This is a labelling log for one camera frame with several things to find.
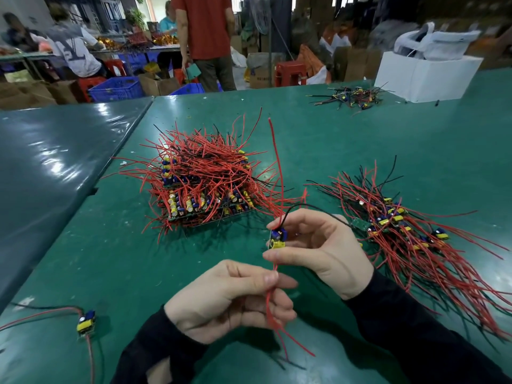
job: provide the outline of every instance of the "seated worker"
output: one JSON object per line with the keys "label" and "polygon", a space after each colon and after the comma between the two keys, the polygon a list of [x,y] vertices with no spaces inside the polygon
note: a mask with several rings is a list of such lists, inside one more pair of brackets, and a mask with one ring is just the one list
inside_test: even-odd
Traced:
{"label": "seated worker", "polygon": [[[279,223],[276,219],[267,228]],[[328,214],[300,209],[288,214],[284,228],[286,246],[264,252],[263,258],[315,272],[352,311],[364,339],[390,351],[411,383],[512,383],[482,352],[376,271],[350,227]],[[190,382],[194,363],[209,344],[236,327],[270,327],[267,291],[274,291],[269,308],[275,319],[283,326],[294,320],[293,302],[282,289],[297,285],[277,271],[221,261],[150,316],[121,354],[111,382],[155,382],[156,374],[163,384]]]}
{"label": "seated worker", "polygon": [[171,0],[176,9],[182,69],[194,62],[205,92],[236,90],[231,60],[234,14],[230,0]]}
{"label": "seated worker", "polygon": [[112,77],[113,74],[89,52],[84,42],[97,51],[105,49],[105,46],[80,25],[70,21],[69,12],[63,6],[53,3],[49,9],[55,21],[47,32],[53,53],[63,57],[67,66],[80,78]]}
{"label": "seated worker", "polygon": [[[2,39],[5,43],[20,49],[23,52],[34,53],[39,51],[39,44],[46,41],[40,32],[30,30],[29,28],[25,27],[14,13],[4,13],[3,19],[9,26],[7,32],[2,34]],[[35,70],[33,70],[32,65],[27,64],[27,66],[30,68],[29,72],[32,75],[37,75]],[[55,73],[55,70],[48,62],[43,60],[36,60],[34,62],[34,66],[46,81],[54,82],[59,79]],[[23,63],[19,62],[14,64],[14,69],[16,71],[24,70],[25,66]]]}
{"label": "seated worker", "polygon": [[[176,10],[171,5],[170,0],[165,2],[165,14],[166,16],[160,21],[160,32],[166,35],[177,36],[178,28],[176,27]],[[161,52],[157,56],[157,63],[160,70],[165,75],[169,73],[169,66],[172,63],[173,70],[181,68],[183,58],[179,51],[165,51]]]}

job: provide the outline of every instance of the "person's left hand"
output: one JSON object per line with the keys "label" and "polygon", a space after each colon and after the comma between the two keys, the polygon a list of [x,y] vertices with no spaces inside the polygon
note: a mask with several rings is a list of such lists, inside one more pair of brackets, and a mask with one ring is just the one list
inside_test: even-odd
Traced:
{"label": "person's left hand", "polygon": [[271,328],[265,294],[273,288],[274,318],[283,326],[295,319],[293,302],[281,288],[297,285],[277,271],[223,260],[174,295],[164,310],[182,333],[208,344],[239,326]]}

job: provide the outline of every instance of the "teal shirt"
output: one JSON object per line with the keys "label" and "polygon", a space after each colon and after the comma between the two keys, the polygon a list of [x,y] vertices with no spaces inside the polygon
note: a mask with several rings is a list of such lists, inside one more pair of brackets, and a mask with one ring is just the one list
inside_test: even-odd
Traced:
{"label": "teal shirt", "polygon": [[177,30],[178,27],[176,26],[176,22],[172,22],[170,18],[165,16],[162,21],[160,22],[160,31],[170,31],[170,30]]}

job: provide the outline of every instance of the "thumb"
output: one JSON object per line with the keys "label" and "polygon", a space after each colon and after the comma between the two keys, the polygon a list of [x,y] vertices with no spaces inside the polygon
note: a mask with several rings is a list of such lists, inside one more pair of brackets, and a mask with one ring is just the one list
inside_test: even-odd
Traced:
{"label": "thumb", "polygon": [[276,264],[306,267],[316,273],[328,268],[324,253],[317,249],[297,247],[270,249],[263,253],[263,258]]}
{"label": "thumb", "polygon": [[249,277],[230,277],[227,298],[235,299],[244,295],[261,295],[274,287],[279,280],[277,271],[268,271]]}

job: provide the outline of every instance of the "hair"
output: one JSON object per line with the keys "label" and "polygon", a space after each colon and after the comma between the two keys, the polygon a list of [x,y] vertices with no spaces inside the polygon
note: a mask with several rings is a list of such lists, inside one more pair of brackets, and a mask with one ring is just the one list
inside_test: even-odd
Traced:
{"label": "hair", "polygon": [[170,0],[167,0],[167,1],[165,2],[165,15],[166,15],[167,17],[169,17],[169,12],[168,12],[169,7],[170,7]]}
{"label": "hair", "polygon": [[69,12],[60,4],[53,2],[48,9],[50,10],[50,16],[56,23],[69,19]]}
{"label": "hair", "polygon": [[11,13],[11,12],[4,13],[3,19],[9,25],[15,23],[16,21],[19,21],[18,17],[14,13]]}

